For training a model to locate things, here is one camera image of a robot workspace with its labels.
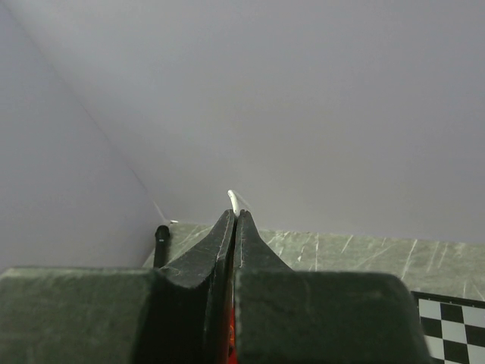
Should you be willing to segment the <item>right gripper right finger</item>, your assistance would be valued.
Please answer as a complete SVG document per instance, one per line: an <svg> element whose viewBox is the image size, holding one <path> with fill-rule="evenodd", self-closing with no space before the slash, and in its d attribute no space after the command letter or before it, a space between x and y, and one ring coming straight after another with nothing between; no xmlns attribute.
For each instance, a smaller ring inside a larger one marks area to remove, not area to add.
<svg viewBox="0 0 485 364"><path fill-rule="evenodd" d="M234 253L240 363L429 363L415 300L394 275L296 271L241 211Z"/></svg>

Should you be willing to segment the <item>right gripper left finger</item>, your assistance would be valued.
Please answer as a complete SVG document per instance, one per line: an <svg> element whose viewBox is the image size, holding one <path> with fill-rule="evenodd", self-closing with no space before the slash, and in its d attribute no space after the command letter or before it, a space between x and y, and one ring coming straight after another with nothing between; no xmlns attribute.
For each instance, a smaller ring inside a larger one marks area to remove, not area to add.
<svg viewBox="0 0 485 364"><path fill-rule="evenodd" d="M225 363L235 216L162 268L10 268L3 363Z"/></svg>

